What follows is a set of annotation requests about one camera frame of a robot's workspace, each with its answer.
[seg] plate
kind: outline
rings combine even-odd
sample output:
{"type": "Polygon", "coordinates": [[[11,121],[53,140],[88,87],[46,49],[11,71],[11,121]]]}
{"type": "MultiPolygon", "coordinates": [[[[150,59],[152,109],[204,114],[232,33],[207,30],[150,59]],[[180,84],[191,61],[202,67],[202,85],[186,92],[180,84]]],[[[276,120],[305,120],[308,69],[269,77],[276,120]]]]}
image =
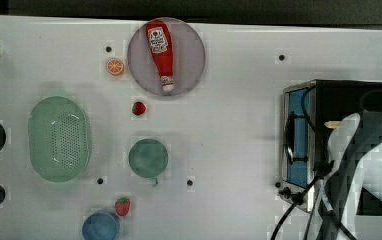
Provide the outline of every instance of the plate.
{"type": "Polygon", "coordinates": [[[169,28],[173,45],[173,81],[175,88],[165,93],[160,76],[148,48],[145,26],[132,37],[128,48],[129,70],[145,90],[160,96],[187,93],[199,82],[206,54],[198,33],[188,24],[174,18],[158,18],[169,28]]]}

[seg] green object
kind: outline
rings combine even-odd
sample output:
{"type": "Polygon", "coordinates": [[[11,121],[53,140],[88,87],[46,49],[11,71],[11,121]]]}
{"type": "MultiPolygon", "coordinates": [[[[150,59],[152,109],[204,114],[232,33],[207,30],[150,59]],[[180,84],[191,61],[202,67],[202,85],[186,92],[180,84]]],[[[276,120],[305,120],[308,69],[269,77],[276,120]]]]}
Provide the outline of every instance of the green object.
{"type": "Polygon", "coordinates": [[[135,143],[129,152],[132,171],[142,178],[154,179],[157,186],[159,176],[167,167],[168,153],[157,140],[143,139],[135,143]]]}
{"type": "Polygon", "coordinates": [[[35,171],[52,182],[75,178],[91,155],[90,126],[84,111],[64,97],[50,97],[32,110],[29,151],[35,171]]]}

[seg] green basket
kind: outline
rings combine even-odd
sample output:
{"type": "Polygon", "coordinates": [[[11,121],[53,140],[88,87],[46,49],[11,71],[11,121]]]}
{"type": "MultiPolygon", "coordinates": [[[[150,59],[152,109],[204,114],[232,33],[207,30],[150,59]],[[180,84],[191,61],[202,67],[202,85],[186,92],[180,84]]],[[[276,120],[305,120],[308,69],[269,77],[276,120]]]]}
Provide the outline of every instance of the green basket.
{"type": "Polygon", "coordinates": [[[91,155],[90,126],[85,112],[65,97],[50,97],[32,110],[28,123],[30,160],[51,182],[78,176],[91,155]]]}

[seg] white surface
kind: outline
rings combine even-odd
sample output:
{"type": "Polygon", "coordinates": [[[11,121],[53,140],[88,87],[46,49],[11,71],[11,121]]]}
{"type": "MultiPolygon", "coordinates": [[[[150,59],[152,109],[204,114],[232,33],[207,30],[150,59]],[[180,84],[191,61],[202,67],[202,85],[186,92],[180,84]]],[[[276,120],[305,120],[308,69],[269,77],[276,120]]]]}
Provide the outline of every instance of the white surface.
{"type": "MultiPolygon", "coordinates": [[[[141,24],[0,16],[0,121],[9,132],[0,239],[81,239],[85,217],[124,195],[132,211],[123,239],[268,239],[289,207],[273,187],[282,89],[315,78],[382,81],[382,31],[193,24],[207,53],[201,82],[182,97],[154,97],[127,69],[120,79],[105,70],[109,57],[126,57],[141,24]],[[55,94],[82,106],[93,131],[90,163],[69,184],[45,182],[28,156],[29,112],[55,94]],[[143,97],[146,120],[134,121],[130,106],[143,97]],[[144,136],[170,151],[157,188],[126,161],[144,136]]],[[[302,238],[307,219],[295,210],[278,239],[302,238]]],[[[356,222],[361,239],[382,239],[382,218],[356,222]]]]}

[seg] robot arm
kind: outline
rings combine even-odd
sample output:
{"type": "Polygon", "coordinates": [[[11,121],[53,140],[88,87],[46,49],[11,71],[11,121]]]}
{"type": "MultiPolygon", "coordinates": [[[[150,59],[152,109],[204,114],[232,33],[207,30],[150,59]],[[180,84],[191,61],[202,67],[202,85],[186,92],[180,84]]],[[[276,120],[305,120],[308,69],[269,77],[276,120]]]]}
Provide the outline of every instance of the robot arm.
{"type": "Polygon", "coordinates": [[[357,237],[354,219],[362,186],[382,200],[382,113],[363,112],[343,119],[329,138],[328,150],[334,165],[324,177],[324,186],[318,186],[309,239],[357,237]]]}

